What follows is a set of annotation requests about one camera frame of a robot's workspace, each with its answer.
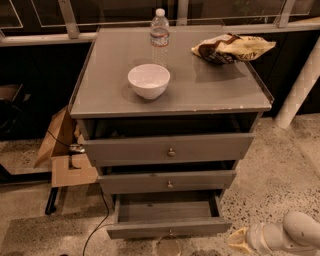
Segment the grey bottom drawer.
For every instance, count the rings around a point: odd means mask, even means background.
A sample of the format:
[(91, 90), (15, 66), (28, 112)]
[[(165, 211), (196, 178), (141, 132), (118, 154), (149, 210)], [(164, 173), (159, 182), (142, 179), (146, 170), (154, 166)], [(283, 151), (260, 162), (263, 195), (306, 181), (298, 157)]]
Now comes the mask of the grey bottom drawer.
[(116, 197), (111, 239), (212, 236), (232, 222), (223, 217), (211, 190), (122, 194)]

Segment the grey drawer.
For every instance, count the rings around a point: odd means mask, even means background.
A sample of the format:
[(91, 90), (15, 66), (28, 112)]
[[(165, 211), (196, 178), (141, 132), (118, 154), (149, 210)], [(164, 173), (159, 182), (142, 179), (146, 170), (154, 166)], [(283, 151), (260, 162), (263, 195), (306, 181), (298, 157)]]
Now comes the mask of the grey drawer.
[(104, 175), (98, 181), (106, 194), (223, 190), (230, 187), (235, 175), (235, 170), (168, 172)]
[(96, 167), (240, 160), (252, 133), (205, 134), (84, 140)]
[(111, 239), (212, 236), (232, 222), (223, 217), (211, 190), (122, 194), (116, 197)]

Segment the grey wooden drawer cabinet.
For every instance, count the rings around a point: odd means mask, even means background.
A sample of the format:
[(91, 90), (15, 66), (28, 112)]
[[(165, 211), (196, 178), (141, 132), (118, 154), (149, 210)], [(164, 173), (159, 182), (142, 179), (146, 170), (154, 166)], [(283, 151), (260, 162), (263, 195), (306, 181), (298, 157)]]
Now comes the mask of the grey wooden drawer cabinet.
[[(78, 81), (70, 114), (84, 140), (252, 133), (272, 97), (252, 67), (217, 66), (191, 48), (211, 37), (195, 27), (170, 35), (164, 93), (154, 100), (137, 95), (128, 81), (134, 67), (151, 60), (145, 28), (102, 29)], [(235, 170), (239, 160), (96, 167), (104, 175)]]

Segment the grey top drawer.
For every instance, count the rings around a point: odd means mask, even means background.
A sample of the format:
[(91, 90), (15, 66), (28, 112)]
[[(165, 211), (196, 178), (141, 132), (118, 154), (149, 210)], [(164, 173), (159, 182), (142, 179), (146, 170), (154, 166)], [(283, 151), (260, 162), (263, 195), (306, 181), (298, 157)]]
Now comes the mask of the grey top drawer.
[(240, 160), (252, 133), (205, 134), (84, 140), (96, 167)]

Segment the grey middle drawer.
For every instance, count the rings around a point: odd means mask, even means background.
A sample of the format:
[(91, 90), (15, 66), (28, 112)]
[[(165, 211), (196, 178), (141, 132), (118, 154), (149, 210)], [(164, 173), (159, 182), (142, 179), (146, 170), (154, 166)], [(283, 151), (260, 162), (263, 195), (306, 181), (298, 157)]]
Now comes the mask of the grey middle drawer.
[(104, 175), (98, 181), (106, 194), (223, 190), (230, 187), (235, 175), (235, 170), (168, 172)]

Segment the white diagonal pole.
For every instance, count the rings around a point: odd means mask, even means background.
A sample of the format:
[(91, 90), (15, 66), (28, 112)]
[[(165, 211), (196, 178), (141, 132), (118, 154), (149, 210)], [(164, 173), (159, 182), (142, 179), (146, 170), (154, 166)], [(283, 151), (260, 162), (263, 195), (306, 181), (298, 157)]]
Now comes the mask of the white diagonal pole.
[(314, 45), (280, 111), (274, 118), (277, 126), (286, 129), (320, 76), (320, 38)]

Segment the white ceramic bowl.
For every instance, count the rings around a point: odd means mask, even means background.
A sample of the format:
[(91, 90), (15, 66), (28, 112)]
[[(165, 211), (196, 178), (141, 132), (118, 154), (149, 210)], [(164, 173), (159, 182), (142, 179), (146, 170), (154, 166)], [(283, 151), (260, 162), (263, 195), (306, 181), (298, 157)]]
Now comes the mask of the white ceramic bowl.
[(157, 64), (139, 65), (128, 73), (128, 81), (134, 92), (147, 100), (162, 95), (167, 89), (170, 78), (170, 72)]

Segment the brown and yellow chip bag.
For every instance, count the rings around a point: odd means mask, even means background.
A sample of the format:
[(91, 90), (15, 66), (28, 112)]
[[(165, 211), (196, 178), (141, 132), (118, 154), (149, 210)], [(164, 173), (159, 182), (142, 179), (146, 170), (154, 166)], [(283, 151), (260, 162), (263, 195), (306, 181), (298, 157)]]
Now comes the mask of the brown and yellow chip bag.
[(225, 65), (256, 60), (275, 46), (274, 41), (269, 42), (262, 37), (228, 33), (206, 39), (192, 47), (191, 51), (208, 62)]

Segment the black metal floor stand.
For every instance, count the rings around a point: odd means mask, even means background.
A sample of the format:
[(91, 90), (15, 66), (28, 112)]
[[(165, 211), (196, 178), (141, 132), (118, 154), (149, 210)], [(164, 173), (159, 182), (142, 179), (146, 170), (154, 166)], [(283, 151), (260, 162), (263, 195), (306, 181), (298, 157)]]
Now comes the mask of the black metal floor stand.
[(56, 197), (57, 197), (58, 191), (59, 191), (58, 187), (53, 187), (51, 189), (49, 197), (48, 197), (47, 205), (45, 208), (46, 215), (50, 215), (56, 211), (55, 202), (56, 202)]

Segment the brown cardboard box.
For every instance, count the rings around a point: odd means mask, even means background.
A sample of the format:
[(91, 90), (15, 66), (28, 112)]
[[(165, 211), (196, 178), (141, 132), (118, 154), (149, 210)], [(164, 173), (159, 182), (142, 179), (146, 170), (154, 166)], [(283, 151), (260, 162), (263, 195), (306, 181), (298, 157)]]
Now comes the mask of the brown cardboard box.
[(85, 153), (73, 154), (76, 121), (64, 107), (53, 115), (42, 141), (34, 167), (49, 163), (53, 187), (86, 185), (97, 182), (98, 174)]

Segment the clear plastic water bottle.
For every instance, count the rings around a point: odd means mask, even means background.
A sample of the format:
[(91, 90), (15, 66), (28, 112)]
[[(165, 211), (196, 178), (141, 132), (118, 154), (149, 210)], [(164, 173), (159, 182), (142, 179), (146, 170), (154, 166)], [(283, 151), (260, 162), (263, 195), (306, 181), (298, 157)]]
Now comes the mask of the clear plastic water bottle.
[(168, 62), (169, 36), (169, 21), (165, 10), (158, 8), (150, 24), (150, 42), (153, 62), (163, 67), (167, 67)]

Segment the white metal railing frame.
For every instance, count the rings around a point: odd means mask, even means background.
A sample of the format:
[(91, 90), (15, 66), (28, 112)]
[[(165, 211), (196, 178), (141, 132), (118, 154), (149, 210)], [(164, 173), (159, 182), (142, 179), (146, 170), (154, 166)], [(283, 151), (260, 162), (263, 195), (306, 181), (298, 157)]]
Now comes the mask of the white metal railing frame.
[(158, 8), (172, 26), (239, 33), (317, 30), (320, 18), (320, 0), (0, 0), (0, 45), (87, 42), (104, 27), (147, 27)]

